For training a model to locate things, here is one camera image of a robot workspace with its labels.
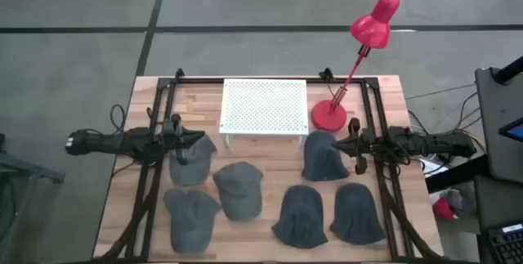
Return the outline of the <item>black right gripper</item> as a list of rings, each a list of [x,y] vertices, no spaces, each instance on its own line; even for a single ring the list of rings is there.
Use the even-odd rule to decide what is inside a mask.
[[[382,143],[378,143],[375,135],[369,128],[361,128],[358,118],[351,118],[348,123],[349,136],[339,141],[335,141],[333,147],[345,154],[353,154],[356,157],[355,172],[358,175],[364,174],[368,167],[367,159],[363,154],[372,155],[376,169],[383,175],[387,148]]]

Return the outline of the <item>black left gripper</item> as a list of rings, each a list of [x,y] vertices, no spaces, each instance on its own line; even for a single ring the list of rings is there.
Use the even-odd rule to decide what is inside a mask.
[[[184,131],[181,125],[181,116],[179,114],[173,114],[169,119],[163,122],[161,134],[165,149],[175,150],[177,162],[180,165],[187,165],[187,149],[203,138],[205,131]]]

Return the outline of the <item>dark beanie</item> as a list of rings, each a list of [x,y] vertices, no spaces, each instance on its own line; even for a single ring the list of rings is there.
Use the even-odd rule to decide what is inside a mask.
[[[303,147],[304,166],[302,176],[308,181],[336,181],[349,177],[340,152],[333,146],[336,142],[331,132],[312,132]]]

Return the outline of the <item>grey baseball cap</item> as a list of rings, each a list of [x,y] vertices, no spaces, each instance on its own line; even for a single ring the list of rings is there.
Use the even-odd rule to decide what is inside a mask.
[[[204,253],[212,239],[221,205],[200,190],[168,190],[163,196],[170,216],[171,246],[175,253]]]
[[[212,176],[221,207],[231,221],[251,221],[262,212],[263,174],[247,162],[231,163]]]
[[[169,152],[169,170],[176,186],[194,186],[205,182],[210,172],[216,146],[208,135],[198,139],[190,148]]]

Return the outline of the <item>dark denim bucket hat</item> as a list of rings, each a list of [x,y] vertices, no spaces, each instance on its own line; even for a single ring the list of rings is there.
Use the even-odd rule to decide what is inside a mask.
[[[281,243],[294,248],[310,249],[327,243],[320,193],[305,185],[289,187],[272,231]]]
[[[386,238],[369,188],[355,182],[337,189],[329,229],[340,240],[353,245],[375,244]]]

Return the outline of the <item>white perforated metal shelf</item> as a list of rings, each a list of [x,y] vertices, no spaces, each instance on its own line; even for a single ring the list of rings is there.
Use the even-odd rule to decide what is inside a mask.
[[[231,136],[295,136],[303,145],[310,131],[306,80],[226,78],[218,129],[225,145]]]

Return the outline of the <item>white paper sheet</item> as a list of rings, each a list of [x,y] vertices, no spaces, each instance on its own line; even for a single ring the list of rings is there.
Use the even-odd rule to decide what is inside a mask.
[[[421,159],[420,164],[422,165],[424,177],[430,177],[437,173],[445,172],[448,170],[448,168],[445,165],[439,165],[433,163],[430,160]]]

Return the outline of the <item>red object on floor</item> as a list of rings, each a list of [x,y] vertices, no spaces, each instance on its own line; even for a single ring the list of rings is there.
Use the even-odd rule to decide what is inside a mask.
[[[458,215],[454,210],[454,207],[449,203],[447,198],[439,198],[432,205],[432,210],[435,216],[448,221],[455,221],[458,219]]]

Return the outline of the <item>red desk lamp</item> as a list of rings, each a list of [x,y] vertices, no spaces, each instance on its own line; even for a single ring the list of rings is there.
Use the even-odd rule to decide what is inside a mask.
[[[372,49],[384,49],[391,34],[391,19],[400,8],[400,0],[378,0],[373,10],[358,18],[349,28],[350,34],[360,43],[356,61],[343,85],[330,101],[319,101],[311,110],[311,122],[315,128],[338,132],[345,125],[347,113],[342,100],[356,70]]]

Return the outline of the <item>tablet with blue screen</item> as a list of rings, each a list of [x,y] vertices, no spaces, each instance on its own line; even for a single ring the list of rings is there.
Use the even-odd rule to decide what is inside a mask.
[[[515,141],[523,142],[523,117],[502,126],[498,134]]]

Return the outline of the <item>grey metal stand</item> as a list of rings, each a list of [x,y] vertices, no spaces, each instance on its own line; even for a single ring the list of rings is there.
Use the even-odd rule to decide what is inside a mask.
[[[38,181],[47,178],[61,184],[64,172],[25,162],[4,150],[6,136],[0,133],[0,225],[5,213],[11,217],[0,230],[0,264],[13,264]]]

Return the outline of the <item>black keyboard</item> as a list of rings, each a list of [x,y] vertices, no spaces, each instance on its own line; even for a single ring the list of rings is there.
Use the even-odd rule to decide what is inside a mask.
[[[496,264],[523,264],[523,221],[489,228],[486,234]]]

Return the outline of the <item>black aluminium table frame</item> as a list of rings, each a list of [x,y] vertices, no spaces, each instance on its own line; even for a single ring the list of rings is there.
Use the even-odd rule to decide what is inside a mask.
[[[150,119],[145,112],[152,107],[159,79],[171,77],[138,77],[135,81],[126,128],[148,126]],[[409,115],[397,75],[360,76],[379,83],[383,110],[388,125],[408,127]],[[173,110],[179,113],[186,127],[204,130],[217,146],[213,156],[212,173],[223,166],[246,161],[261,169],[264,174],[263,209],[261,216],[251,222],[237,223],[226,218],[223,212],[216,216],[212,240],[206,253],[200,257],[180,257],[170,245],[170,217],[163,203],[163,194],[175,186],[169,177],[168,158],[163,163],[159,183],[159,198],[152,213],[152,231],[150,232],[150,250],[142,253],[145,241],[146,218],[138,227],[134,252],[128,252],[132,260],[140,262],[359,262],[387,261],[391,254],[387,242],[370,246],[352,246],[337,239],[329,230],[333,220],[334,196],[337,188],[347,181],[365,184],[376,201],[379,221],[382,226],[377,174],[372,157],[368,157],[369,166],[364,175],[355,175],[355,160],[343,155],[344,164],[351,170],[346,180],[327,182],[308,182],[302,179],[302,148],[294,136],[231,136],[227,147],[218,132],[220,125],[223,81],[221,78],[189,77],[181,79],[176,88]],[[116,175],[109,188],[103,219],[98,232],[93,257],[101,257],[114,244],[125,230],[131,219],[136,191],[141,175],[137,165]],[[430,248],[443,255],[440,235],[436,227],[431,201],[427,192],[422,168],[417,160],[402,166],[399,176],[400,188],[405,210],[410,222]],[[281,244],[271,231],[279,218],[280,207],[285,191],[293,185],[307,184],[320,192],[324,204],[325,233],[328,243],[302,250]]]

